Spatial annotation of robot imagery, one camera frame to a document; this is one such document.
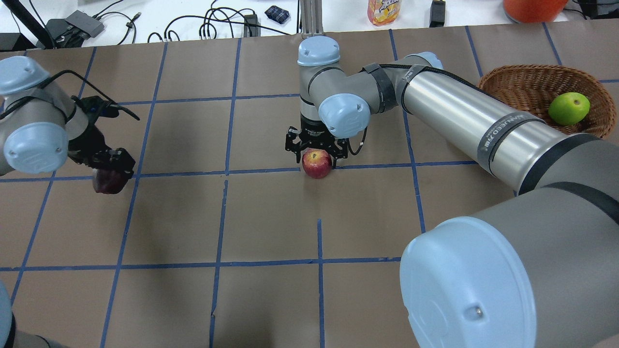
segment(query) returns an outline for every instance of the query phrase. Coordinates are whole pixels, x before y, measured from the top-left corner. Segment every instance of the metal post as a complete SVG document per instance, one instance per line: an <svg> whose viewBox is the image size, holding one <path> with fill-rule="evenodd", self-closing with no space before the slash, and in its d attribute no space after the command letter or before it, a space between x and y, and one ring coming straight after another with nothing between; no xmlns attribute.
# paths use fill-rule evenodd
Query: metal post
<svg viewBox="0 0 619 348"><path fill-rule="evenodd" d="M301 0L303 38L324 35L322 32L322 0Z"/></svg>
<svg viewBox="0 0 619 348"><path fill-rule="evenodd" d="M47 34L45 28L32 17L19 0L2 0L2 2L39 39L45 48L54 48L50 35Z"/></svg>

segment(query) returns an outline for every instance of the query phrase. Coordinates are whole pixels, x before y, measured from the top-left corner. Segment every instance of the light blue cap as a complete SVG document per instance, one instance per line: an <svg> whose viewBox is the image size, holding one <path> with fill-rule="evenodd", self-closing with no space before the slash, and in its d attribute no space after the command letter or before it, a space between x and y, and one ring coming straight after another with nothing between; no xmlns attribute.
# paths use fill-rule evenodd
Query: light blue cap
<svg viewBox="0 0 619 348"><path fill-rule="evenodd" d="M534 348L537 317L524 265L507 239L473 217L415 238L400 286L421 348Z"/></svg>
<svg viewBox="0 0 619 348"><path fill-rule="evenodd" d="M32 58L8 57L0 61L0 94L9 95L29 89L49 76L50 74Z"/></svg>
<svg viewBox="0 0 619 348"><path fill-rule="evenodd" d="M443 68L443 63L441 62L440 59L438 59L438 57L436 56L436 54L432 53L432 52L421 52L421 53L414 53L414 54L409 54L406 57L410 57L410 56L418 56L421 57L423 59L425 59L426 61L428 61L428 63L432 66L435 67L437 69L442 69Z"/></svg>
<svg viewBox="0 0 619 348"><path fill-rule="evenodd" d="M370 123L370 106L358 95L340 93L320 103L318 116L337 138L353 137Z"/></svg>
<svg viewBox="0 0 619 348"><path fill-rule="evenodd" d="M17 128L4 143L4 157L14 169L30 174L53 172L67 160L69 139L64 128L34 122Z"/></svg>
<svg viewBox="0 0 619 348"><path fill-rule="evenodd" d="M308 37L299 45L300 66L322 66L340 60L340 45L330 37Z"/></svg>
<svg viewBox="0 0 619 348"><path fill-rule="evenodd" d="M13 312L11 312L11 298L0 281L0 346L4 346L11 333Z"/></svg>

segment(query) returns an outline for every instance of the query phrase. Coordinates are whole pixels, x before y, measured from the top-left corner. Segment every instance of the brown basket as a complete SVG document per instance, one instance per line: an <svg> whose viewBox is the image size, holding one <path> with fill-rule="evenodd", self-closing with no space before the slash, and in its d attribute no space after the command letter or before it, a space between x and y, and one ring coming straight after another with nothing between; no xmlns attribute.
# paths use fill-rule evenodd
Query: brown basket
<svg viewBox="0 0 619 348"><path fill-rule="evenodd" d="M615 103L595 77L570 67L558 65L509 65L484 75L479 87L503 103L528 111L549 126L565 133L590 133L605 138L617 123ZM577 124L561 126L548 116L550 103L567 92L585 95L589 114Z"/></svg>

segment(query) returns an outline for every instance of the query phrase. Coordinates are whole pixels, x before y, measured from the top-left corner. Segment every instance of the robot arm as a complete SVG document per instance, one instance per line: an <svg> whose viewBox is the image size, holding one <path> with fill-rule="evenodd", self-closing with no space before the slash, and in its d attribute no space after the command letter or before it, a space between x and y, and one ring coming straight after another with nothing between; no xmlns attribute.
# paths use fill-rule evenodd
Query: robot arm
<svg viewBox="0 0 619 348"><path fill-rule="evenodd" d="M95 122L115 118L130 110L100 97L69 97L54 82L63 71L50 74L33 59L23 56L0 61L0 94L5 111L0 115L0 175L14 170L53 172L67 157L95 170L95 190L118 193L133 175L135 160L129 153L105 144Z"/></svg>
<svg viewBox="0 0 619 348"><path fill-rule="evenodd" d="M297 162L306 147L346 158L348 138L395 101L519 193L405 249L402 298L421 348L591 347L619 333L619 147L567 136L428 68L440 67L428 54L350 77L338 60L330 38L299 47L301 130L286 138Z"/></svg>

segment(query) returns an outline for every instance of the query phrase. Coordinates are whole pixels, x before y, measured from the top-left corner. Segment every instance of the apple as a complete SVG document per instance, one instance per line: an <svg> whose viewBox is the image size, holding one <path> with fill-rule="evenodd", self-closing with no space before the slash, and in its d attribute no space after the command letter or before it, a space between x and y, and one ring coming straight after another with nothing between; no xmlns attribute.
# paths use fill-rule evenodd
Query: apple
<svg viewBox="0 0 619 348"><path fill-rule="evenodd" d="M325 150L308 149L303 154L303 170L314 179L322 179L331 171L331 156Z"/></svg>
<svg viewBox="0 0 619 348"><path fill-rule="evenodd" d="M561 94L548 108L550 118L562 126L579 123L587 116L591 103L584 95L576 92Z"/></svg>
<svg viewBox="0 0 619 348"><path fill-rule="evenodd" d="M92 187L96 193L117 194L123 190L129 178L110 169L93 169Z"/></svg>

